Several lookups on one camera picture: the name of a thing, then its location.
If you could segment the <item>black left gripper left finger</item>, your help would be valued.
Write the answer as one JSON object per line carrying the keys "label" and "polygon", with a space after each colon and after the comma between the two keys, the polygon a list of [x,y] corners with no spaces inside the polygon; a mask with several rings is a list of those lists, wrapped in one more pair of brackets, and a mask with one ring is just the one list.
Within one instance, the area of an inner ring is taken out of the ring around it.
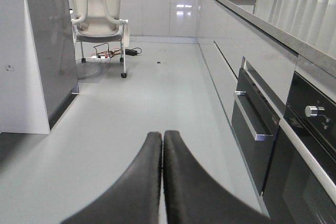
{"label": "black left gripper left finger", "polygon": [[158,223],[161,164],[162,135],[150,132],[118,180],[63,223]]}

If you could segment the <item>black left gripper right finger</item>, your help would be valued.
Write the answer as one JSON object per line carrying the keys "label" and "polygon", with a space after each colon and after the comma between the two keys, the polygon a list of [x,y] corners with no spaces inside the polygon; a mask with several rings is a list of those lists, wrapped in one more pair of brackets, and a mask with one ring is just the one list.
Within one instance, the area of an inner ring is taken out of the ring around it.
{"label": "black left gripper right finger", "polygon": [[163,187],[168,223],[271,223],[223,188],[178,131],[164,133]]}

